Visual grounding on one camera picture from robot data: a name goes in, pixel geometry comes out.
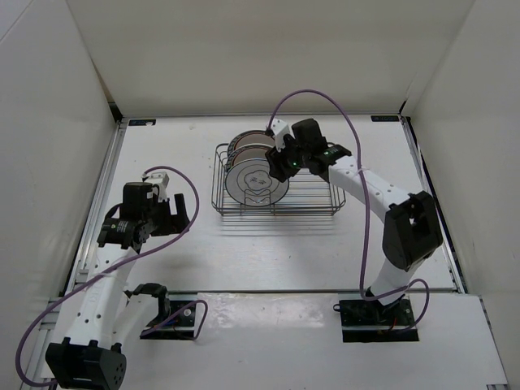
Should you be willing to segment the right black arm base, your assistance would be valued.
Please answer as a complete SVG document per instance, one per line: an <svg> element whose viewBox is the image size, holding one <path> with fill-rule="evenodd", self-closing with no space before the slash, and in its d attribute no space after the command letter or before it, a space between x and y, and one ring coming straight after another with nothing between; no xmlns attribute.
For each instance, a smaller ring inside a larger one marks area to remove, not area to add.
<svg viewBox="0 0 520 390"><path fill-rule="evenodd" d="M340 315L344 343L418 342L409 299L385 308L377 301L340 300L333 306Z"/></svg>

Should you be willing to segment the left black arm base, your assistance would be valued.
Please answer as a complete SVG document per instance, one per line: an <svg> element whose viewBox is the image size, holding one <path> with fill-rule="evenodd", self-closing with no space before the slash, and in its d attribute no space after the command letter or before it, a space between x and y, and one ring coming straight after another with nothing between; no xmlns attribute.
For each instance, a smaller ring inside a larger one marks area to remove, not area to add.
<svg viewBox="0 0 520 390"><path fill-rule="evenodd" d="M170 301L171 313L180 313L157 331L141 335L141 340L191 340L195 336L196 306L185 308L189 301Z"/></svg>

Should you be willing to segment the green red rimmed plate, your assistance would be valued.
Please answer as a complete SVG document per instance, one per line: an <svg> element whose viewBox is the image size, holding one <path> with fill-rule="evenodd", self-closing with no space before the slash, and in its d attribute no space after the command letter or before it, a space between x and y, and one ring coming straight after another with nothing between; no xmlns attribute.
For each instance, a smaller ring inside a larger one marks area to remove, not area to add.
<svg viewBox="0 0 520 390"><path fill-rule="evenodd" d="M266 153L271 147L266 145L246 145L232 151L227 156L225 171L230 171L236 164L250 159L266 159Z"/></svg>
<svg viewBox="0 0 520 390"><path fill-rule="evenodd" d="M273 147L275 140L263 130L248 130L235 136L228 144L228 152L231 153L246 145L266 145Z"/></svg>

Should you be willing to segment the white plate with flower motif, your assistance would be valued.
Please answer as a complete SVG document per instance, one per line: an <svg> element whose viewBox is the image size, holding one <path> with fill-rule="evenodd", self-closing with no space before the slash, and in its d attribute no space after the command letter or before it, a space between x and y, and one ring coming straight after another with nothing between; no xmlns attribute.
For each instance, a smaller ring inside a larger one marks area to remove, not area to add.
<svg viewBox="0 0 520 390"><path fill-rule="evenodd" d="M224 183L234 201L252 207L273 205L289 189L289 181L279 182L271 178L267 161L258 158L236 164L225 175Z"/></svg>

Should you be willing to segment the green red rimmed plate front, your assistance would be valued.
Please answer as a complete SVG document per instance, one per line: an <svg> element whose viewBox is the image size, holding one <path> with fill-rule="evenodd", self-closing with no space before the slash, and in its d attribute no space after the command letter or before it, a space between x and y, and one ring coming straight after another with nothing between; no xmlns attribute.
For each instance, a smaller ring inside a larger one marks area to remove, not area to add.
<svg viewBox="0 0 520 390"><path fill-rule="evenodd" d="M266 159L266 153L271 147L266 145L246 145L232 151L227 156L225 171L230 171L236 164L250 159Z"/></svg>

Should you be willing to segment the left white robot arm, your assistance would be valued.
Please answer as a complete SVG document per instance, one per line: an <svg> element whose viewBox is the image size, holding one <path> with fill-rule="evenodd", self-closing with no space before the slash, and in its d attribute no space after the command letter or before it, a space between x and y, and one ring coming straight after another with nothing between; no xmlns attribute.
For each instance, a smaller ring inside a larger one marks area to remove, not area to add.
<svg viewBox="0 0 520 390"><path fill-rule="evenodd" d="M169 319L165 286L126 288L131 258L145 242L152 236L180 234L189 225L184 196L169 198L167 181L167 174L159 172L125 184L122 202L106 213L89 272L94 282L79 292L80 307L63 339L50 343L45 353L61 388L120 388L131 343L146 327Z"/></svg>

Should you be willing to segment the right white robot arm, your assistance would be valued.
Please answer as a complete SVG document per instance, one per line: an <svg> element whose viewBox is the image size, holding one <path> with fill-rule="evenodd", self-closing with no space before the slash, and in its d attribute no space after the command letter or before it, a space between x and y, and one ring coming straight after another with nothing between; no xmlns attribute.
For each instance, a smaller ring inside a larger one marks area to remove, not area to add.
<svg viewBox="0 0 520 390"><path fill-rule="evenodd" d="M365 290L365 315L373 324L386 323L411 285L415 271L443 243L433 196L398 188L362 167L351 151L330 144L315 119L294 125L274 119L266 134L275 145L266 152L269 174L280 182L306 169L364 204L383 223L383 266Z"/></svg>

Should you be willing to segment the green red rimmed plate back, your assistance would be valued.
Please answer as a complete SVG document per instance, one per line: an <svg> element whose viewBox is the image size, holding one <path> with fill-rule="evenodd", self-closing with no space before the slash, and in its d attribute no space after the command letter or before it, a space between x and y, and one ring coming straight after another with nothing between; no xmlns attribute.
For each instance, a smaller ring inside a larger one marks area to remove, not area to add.
<svg viewBox="0 0 520 390"><path fill-rule="evenodd" d="M235 136L228 144L228 152L231 153L246 145L266 145L273 147L275 140L263 130L248 130Z"/></svg>

